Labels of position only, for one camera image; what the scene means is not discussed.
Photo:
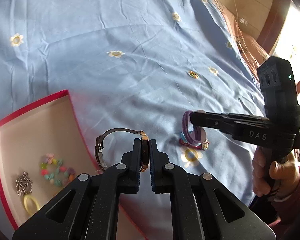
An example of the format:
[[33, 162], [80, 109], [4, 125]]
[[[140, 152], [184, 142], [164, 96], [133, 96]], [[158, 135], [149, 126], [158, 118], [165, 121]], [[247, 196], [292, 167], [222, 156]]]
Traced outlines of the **right hand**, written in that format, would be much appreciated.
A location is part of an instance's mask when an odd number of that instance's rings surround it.
[[287, 155], [287, 161], [283, 164], [277, 161], [267, 164], [266, 156], [262, 148], [257, 147], [253, 161], [253, 192], [258, 196], [270, 194], [271, 186], [266, 182], [265, 177], [270, 176], [273, 180], [281, 181], [276, 197], [283, 199], [290, 196], [296, 189], [300, 172], [294, 154]]

